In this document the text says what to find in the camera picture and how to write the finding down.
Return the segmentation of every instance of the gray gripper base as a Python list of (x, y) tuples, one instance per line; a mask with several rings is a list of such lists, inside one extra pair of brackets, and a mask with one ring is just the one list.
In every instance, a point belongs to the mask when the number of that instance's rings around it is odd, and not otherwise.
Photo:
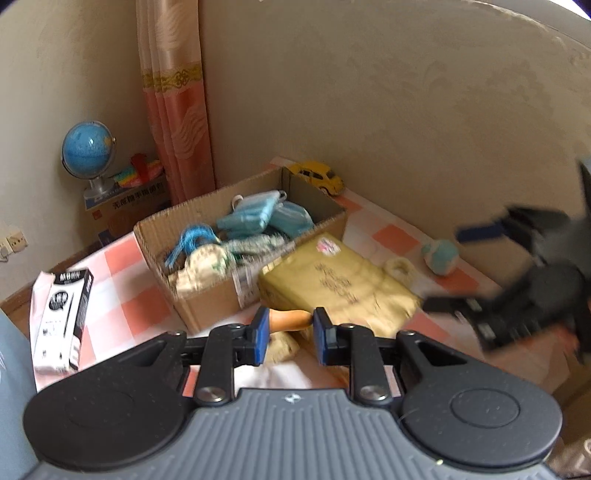
[(590, 244), (591, 220), (583, 217), (536, 240), (533, 253), (547, 263), (571, 262), (586, 278), (591, 278)]
[(117, 471), (46, 463), (27, 480), (556, 480), (544, 465), (511, 473), (462, 471), (418, 450), (392, 416), (352, 404), (343, 390), (242, 390), (197, 410), (156, 455)]

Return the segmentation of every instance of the round black pad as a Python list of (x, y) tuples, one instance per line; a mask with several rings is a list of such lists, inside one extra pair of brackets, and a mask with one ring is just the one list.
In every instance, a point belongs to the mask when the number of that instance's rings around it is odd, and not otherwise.
[(476, 470), (542, 461), (562, 424), (554, 398), (534, 384), (469, 359), (426, 368), (402, 402), (402, 422), (434, 458)]
[(103, 471), (172, 440), (184, 423), (180, 400), (149, 368), (99, 364), (42, 390), (27, 406), (23, 425), (42, 459)]

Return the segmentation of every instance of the power socket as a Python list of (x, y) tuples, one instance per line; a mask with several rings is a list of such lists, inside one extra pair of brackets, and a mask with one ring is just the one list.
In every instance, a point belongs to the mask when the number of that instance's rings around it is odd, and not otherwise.
[(7, 239), (8, 245), (14, 253), (22, 252), (28, 245), (27, 240), (25, 239), (25, 235), (20, 230), (16, 232), (11, 232)]
[(8, 238), (0, 238), (0, 260), (7, 259), (8, 261), (8, 255), (12, 253), (14, 253), (14, 250), (12, 250)]

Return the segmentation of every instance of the metal screw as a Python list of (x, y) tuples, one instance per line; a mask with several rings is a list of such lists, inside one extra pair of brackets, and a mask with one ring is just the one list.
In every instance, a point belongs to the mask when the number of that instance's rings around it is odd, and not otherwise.
[(201, 401), (215, 403), (226, 398), (226, 392), (219, 387), (203, 387), (197, 390), (196, 396)]
[(476, 299), (467, 299), (466, 303), (468, 304), (468, 306), (474, 311), (474, 312), (481, 312), (482, 311), (482, 307), (480, 306), (480, 304), (478, 303), (478, 300)]
[[(480, 330), (480, 333), (482, 334), (482, 336), (486, 339), (486, 340), (494, 340), (496, 338), (496, 334), (494, 332), (494, 330), (491, 328), (491, 326), (488, 323), (479, 323), (478, 324), (478, 330)], [(516, 335), (514, 337), (514, 340), (517, 340), (519, 337)]]
[(453, 314), (456, 316), (456, 318), (462, 322), (462, 323), (468, 323), (468, 320), (466, 317), (464, 317), (464, 314), (462, 312), (460, 312), (459, 310), (456, 310), (455, 312), (453, 312)]
[(359, 395), (364, 400), (380, 401), (388, 397), (388, 392), (379, 385), (365, 385), (359, 390)]

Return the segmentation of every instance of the pink curtain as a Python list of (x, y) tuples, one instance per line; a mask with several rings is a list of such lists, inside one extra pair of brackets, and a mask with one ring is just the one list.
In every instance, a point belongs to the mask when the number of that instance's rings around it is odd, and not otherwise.
[(215, 189), (198, 0), (136, 0), (148, 120), (173, 204)]

